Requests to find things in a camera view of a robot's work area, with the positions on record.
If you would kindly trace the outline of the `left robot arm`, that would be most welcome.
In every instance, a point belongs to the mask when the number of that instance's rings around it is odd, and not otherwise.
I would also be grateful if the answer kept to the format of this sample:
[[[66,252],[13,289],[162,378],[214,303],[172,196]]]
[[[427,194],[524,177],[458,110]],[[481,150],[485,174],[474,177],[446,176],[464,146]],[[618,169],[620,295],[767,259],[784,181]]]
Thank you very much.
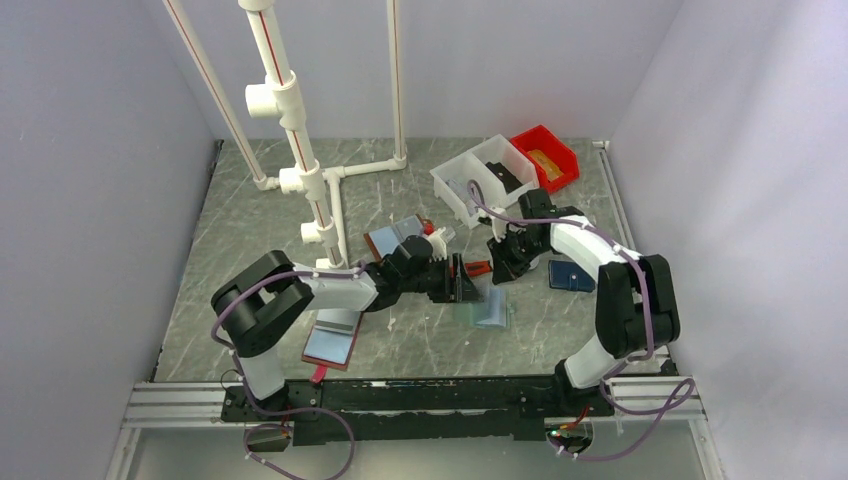
[[[426,239],[411,236],[376,262],[352,269],[321,269],[273,250],[212,296],[217,318],[211,337],[231,350],[244,378],[248,407],[264,420],[287,406],[286,376],[272,355],[302,313],[341,309],[356,314],[394,306],[404,294],[424,294],[435,304],[479,303],[461,255],[435,259]]]

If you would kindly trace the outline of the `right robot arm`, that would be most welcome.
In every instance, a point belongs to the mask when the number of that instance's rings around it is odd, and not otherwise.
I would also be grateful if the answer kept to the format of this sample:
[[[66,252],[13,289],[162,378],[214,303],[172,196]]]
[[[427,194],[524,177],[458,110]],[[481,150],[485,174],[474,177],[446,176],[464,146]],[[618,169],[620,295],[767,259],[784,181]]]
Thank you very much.
[[[676,341],[681,326],[669,262],[623,246],[575,207],[558,207],[543,188],[518,201],[511,218],[486,206],[493,237],[487,243],[496,284],[523,276],[543,254],[560,254],[595,283],[594,332],[574,354],[555,367],[551,401],[574,415],[590,399],[590,389],[631,363],[649,360]]]

